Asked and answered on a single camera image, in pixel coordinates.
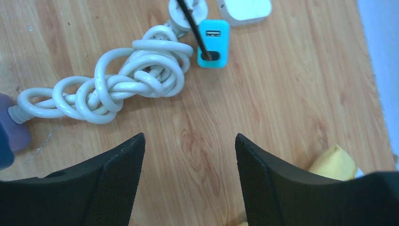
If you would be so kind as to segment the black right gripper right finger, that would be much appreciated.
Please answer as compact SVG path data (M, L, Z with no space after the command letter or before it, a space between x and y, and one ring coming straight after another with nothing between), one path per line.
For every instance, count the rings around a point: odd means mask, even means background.
M235 139L251 226L396 226L399 174L378 171L339 181L298 168L247 137Z

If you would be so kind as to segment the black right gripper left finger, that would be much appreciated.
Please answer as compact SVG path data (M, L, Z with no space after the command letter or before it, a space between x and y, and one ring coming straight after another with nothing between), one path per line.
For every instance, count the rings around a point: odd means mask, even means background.
M3 226L127 226L145 153L138 133L117 147L43 178L2 181Z

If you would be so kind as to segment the purple power bank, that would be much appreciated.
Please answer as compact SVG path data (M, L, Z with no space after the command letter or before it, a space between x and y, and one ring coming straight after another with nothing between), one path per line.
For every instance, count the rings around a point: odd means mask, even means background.
M0 94L0 128L5 132L6 141L12 152L26 148L32 137L24 124L15 123L9 116L8 109L14 105L6 94Z

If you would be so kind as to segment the blue cube socket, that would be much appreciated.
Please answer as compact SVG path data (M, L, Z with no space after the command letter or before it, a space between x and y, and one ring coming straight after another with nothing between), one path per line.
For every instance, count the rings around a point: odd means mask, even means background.
M11 150L5 130L0 127L0 170L6 169L14 162L14 154Z

